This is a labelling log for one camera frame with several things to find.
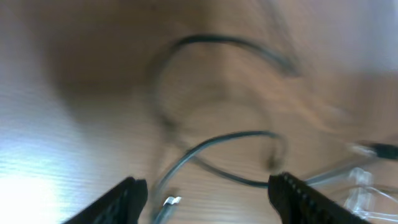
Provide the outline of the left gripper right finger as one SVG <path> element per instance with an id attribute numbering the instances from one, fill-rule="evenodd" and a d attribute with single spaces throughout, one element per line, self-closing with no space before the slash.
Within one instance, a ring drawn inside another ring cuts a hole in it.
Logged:
<path id="1" fill-rule="evenodd" d="M 282 224 L 370 224 L 288 172 L 270 176 L 268 184 Z"/>

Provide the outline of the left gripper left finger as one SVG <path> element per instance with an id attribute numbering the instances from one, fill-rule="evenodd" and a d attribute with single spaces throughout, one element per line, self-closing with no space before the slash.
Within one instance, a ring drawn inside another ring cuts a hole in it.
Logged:
<path id="1" fill-rule="evenodd" d="M 137 224 L 147 199 L 146 180 L 127 177 L 64 224 Z"/>

